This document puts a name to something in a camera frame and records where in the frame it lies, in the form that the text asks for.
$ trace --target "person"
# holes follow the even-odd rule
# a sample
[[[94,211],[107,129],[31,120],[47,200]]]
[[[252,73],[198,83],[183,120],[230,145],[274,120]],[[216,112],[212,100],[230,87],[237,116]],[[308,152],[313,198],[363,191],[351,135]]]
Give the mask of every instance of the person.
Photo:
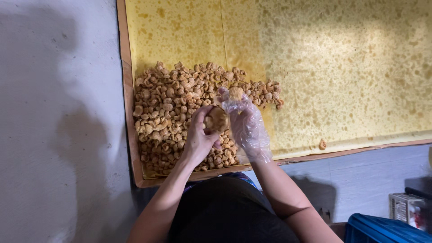
[[[230,118],[232,136],[265,196],[244,180],[219,176],[184,192],[194,168],[219,134],[203,129],[212,106],[192,116],[183,154],[135,222],[128,243],[143,242],[342,242],[294,181],[271,159],[270,139],[258,108],[246,95],[219,102]]]

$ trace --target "yellow paper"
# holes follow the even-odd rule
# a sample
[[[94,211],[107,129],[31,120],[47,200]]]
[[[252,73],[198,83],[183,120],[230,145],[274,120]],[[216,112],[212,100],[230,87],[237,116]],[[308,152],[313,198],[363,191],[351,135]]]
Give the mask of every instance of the yellow paper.
[[[262,111],[274,159],[432,138],[426,0],[126,4],[134,74],[212,61],[281,83]]]

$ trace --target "plastic basket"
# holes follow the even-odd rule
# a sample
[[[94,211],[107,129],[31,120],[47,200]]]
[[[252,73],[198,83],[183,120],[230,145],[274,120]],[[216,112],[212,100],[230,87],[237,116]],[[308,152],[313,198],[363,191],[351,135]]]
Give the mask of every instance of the plastic basket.
[[[388,217],[397,219],[409,224],[409,206],[417,202],[424,202],[424,199],[406,193],[392,193],[388,195]]]
[[[357,213],[346,224],[345,243],[432,243],[432,236],[402,221]]]

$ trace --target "plastic glove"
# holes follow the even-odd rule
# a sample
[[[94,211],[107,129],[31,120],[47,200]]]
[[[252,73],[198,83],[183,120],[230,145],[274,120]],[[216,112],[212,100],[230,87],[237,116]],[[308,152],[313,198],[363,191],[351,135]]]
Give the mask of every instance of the plastic glove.
[[[219,101],[229,115],[232,137],[239,150],[240,163],[268,163],[273,154],[270,149],[270,137],[264,127],[263,117],[258,107],[246,94],[241,101],[228,99],[229,91],[225,87],[218,89]]]

